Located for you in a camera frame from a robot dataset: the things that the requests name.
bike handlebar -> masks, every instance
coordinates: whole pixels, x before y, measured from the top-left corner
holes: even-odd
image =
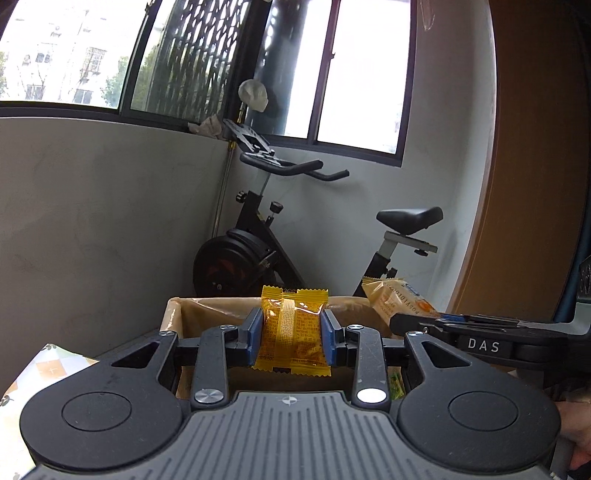
[[[248,152],[240,154],[240,161],[247,165],[260,168],[261,170],[275,175],[280,175],[282,177],[292,177],[302,173],[308,174],[324,166],[320,160],[312,160],[305,163],[300,163],[298,165],[292,164],[291,166],[275,165],[265,160],[264,157]]]
[[[292,165],[295,165],[295,163],[287,161],[287,160],[279,160],[279,163],[281,165],[286,166],[286,167],[291,167]],[[306,175],[309,175],[313,179],[318,179],[318,180],[322,180],[322,181],[335,181],[335,180],[347,178],[350,175],[350,173],[349,173],[349,170],[341,170],[336,173],[330,173],[327,175],[327,174],[321,173],[319,171],[309,171],[309,172],[306,172]]]
[[[272,161],[267,160],[263,155],[256,153],[244,152],[240,155],[241,162],[282,177],[292,177],[303,173],[317,180],[335,181],[349,176],[349,170],[342,170],[328,175],[317,171],[324,166],[321,160],[312,160],[300,164],[287,160],[273,160],[279,162],[280,165],[277,165]]]

plastic bag liner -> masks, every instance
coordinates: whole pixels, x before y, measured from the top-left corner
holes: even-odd
[[[240,325],[253,308],[261,306],[259,297],[229,299],[180,299],[168,301],[161,330],[174,330],[180,338],[201,336],[208,328],[219,325]],[[368,299],[360,297],[329,297],[327,309],[332,310],[341,326],[360,323],[374,328],[382,337],[392,337],[389,326],[369,305]],[[188,399],[193,379],[193,367],[183,367],[178,384],[177,397]],[[307,377],[279,372],[265,372],[253,368],[228,369],[230,394],[245,391],[351,391],[353,369],[333,367],[331,377]]]

tree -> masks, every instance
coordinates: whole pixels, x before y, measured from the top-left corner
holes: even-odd
[[[156,55],[158,54],[158,45],[154,45],[152,50],[145,56],[144,64],[139,68],[138,81],[135,84],[134,98],[131,100],[131,108],[135,110],[145,110],[148,100],[148,92],[152,82],[152,73],[156,65]]]
[[[128,64],[129,57],[121,57],[119,59],[119,69],[117,70],[117,74],[114,77],[108,78],[105,82],[105,88],[101,89],[103,92],[103,99],[110,107],[117,108],[119,106],[119,99],[121,98],[121,91],[123,90],[123,82],[125,80]]]
[[[4,76],[4,64],[6,63],[6,54],[0,51],[0,97],[6,90],[6,77]]]
[[[138,80],[134,89],[134,97],[131,100],[131,108],[135,110],[145,110],[157,53],[158,45],[155,45],[145,56],[144,64],[139,68]],[[117,108],[119,106],[121,91],[123,90],[123,82],[125,81],[125,74],[127,73],[128,66],[129,57],[121,57],[119,59],[119,69],[117,70],[117,74],[108,78],[105,82],[105,88],[102,89],[103,98],[110,107]]]

patterned cloth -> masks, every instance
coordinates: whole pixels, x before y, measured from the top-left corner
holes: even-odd
[[[0,400],[0,480],[19,480],[35,466],[18,426],[25,403],[45,387],[94,363],[48,343],[22,371]]]

gray wall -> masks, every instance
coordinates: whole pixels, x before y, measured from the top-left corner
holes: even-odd
[[[45,343],[97,355],[191,296],[226,143],[0,119],[0,391]]]
[[[310,287],[329,288],[334,295],[352,293],[384,234],[385,227],[375,220],[377,211],[439,205],[444,221],[417,236],[438,245],[440,253],[423,258],[409,247],[398,247],[393,264],[436,307],[447,307],[470,238],[492,138],[494,48],[486,0],[431,4],[433,26],[426,31],[419,19],[402,168],[277,149],[288,160],[320,156],[326,171],[351,172],[332,184],[273,177],[267,187],[263,213],[270,200],[285,205],[273,230]],[[255,172],[234,162],[222,226],[235,221],[240,206],[234,195],[248,189]]]

